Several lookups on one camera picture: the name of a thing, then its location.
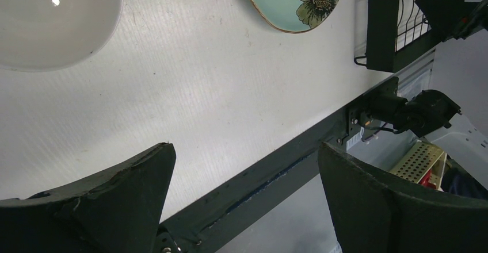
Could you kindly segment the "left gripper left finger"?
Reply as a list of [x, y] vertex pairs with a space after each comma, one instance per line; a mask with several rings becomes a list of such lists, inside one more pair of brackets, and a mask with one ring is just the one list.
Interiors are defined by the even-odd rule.
[[29, 198], [1, 201], [2, 252], [153, 252], [176, 163], [170, 143]]

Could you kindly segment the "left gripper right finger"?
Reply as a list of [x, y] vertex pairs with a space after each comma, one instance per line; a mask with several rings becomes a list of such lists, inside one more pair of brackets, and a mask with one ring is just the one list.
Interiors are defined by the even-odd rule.
[[487, 201], [409, 182], [328, 143], [318, 166], [343, 252], [487, 251]]

